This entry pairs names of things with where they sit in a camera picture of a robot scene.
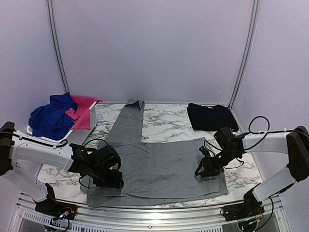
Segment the grey garment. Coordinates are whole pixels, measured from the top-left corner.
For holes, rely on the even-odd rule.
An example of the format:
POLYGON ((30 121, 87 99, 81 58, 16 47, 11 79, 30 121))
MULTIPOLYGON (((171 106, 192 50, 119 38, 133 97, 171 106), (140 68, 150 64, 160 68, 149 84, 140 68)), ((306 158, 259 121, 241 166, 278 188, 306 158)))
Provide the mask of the grey garment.
POLYGON ((141 140, 144 101, 128 100, 111 131, 108 143, 121 158, 124 186, 92 188, 91 207, 148 206, 203 200, 228 193, 225 175, 195 176, 202 159, 203 138, 171 143, 141 140))

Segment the black t-shirt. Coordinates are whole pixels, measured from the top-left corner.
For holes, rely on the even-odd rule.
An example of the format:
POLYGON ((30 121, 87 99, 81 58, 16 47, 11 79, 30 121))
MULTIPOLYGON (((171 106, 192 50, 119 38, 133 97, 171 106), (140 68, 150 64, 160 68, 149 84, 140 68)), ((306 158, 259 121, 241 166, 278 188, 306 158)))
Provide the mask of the black t-shirt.
POLYGON ((224 127, 232 131, 239 130, 229 108, 222 105, 202 106, 189 103, 187 113, 193 130, 217 131, 224 127))

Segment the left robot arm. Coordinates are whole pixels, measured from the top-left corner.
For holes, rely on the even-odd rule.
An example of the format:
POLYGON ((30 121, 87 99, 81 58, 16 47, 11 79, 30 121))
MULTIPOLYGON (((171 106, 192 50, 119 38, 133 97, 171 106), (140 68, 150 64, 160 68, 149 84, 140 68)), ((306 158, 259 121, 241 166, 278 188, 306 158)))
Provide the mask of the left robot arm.
POLYGON ((89 176, 96 187, 119 189, 124 185, 121 158, 115 149, 105 145, 97 150, 68 143, 48 143, 17 131, 13 122, 6 122, 0 128, 0 175, 26 192, 38 208, 51 215, 61 211, 53 188, 39 181, 19 163, 27 160, 48 164, 81 177, 89 176))

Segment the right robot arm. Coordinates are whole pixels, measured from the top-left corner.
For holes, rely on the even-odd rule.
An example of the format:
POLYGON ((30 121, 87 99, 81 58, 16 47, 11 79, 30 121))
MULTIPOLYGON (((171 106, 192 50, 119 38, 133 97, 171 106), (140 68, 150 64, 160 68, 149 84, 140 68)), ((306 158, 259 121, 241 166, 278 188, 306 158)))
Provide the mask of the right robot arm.
POLYGON ((285 167, 244 195, 239 212, 245 217, 256 211, 263 200, 309 176, 309 133, 303 126, 294 130, 246 132, 241 135, 234 135, 225 127, 218 130, 214 138, 220 146, 219 153, 211 156, 204 146, 200 147, 199 151, 204 157, 195 171, 196 176, 220 175, 229 162, 242 158, 245 153, 283 153, 288 156, 285 167))

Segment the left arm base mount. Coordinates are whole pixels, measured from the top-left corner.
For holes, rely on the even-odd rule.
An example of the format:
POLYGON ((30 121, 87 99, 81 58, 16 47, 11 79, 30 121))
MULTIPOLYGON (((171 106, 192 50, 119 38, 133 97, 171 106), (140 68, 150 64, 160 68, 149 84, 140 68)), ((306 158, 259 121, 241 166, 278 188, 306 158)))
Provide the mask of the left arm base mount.
POLYGON ((77 206, 75 204, 63 203, 59 201, 45 200, 43 202, 35 202, 35 210, 37 212, 53 216, 54 219, 74 220, 77 206))

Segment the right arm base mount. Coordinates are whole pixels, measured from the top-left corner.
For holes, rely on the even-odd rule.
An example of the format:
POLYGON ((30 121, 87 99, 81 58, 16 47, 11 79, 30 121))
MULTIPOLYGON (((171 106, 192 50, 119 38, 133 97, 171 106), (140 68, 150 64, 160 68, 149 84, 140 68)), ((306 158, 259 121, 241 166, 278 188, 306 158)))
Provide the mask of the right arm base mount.
POLYGON ((220 211, 220 215, 223 216, 226 221, 233 221, 261 216, 264 212, 265 210, 262 204, 247 209, 244 203, 237 203, 224 206, 220 211))

